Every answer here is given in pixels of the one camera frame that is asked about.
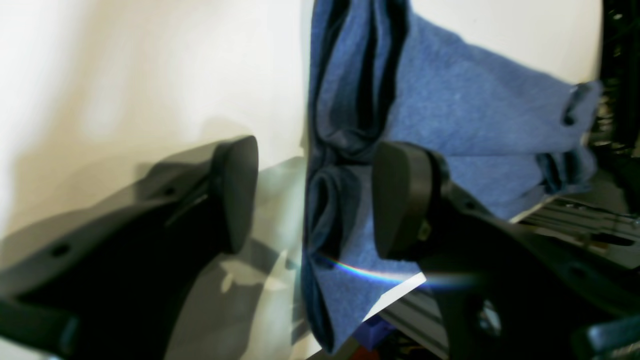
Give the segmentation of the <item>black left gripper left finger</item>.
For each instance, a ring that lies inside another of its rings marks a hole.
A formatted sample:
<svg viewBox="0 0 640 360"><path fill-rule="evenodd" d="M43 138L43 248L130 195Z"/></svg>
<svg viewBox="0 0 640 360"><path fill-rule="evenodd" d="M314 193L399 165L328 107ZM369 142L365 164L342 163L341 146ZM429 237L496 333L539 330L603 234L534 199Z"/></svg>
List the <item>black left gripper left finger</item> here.
<svg viewBox="0 0 640 360"><path fill-rule="evenodd" d="M1 271L1 338L62 360L162 360L202 269L247 241L258 172L256 137L236 137L158 164L130 204L14 233L46 245Z"/></svg>

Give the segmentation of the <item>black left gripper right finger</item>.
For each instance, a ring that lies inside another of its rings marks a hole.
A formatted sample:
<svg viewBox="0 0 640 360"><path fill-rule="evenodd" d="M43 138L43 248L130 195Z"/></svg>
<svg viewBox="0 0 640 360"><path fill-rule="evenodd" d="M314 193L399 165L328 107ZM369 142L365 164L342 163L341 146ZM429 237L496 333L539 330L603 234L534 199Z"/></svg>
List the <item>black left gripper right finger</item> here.
<svg viewBox="0 0 640 360"><path fill-rule="evenodd" d="M439 153L380 143L372 204L379 257L418 264L451 360L639 358L639 276L496 218Z"/></svg>

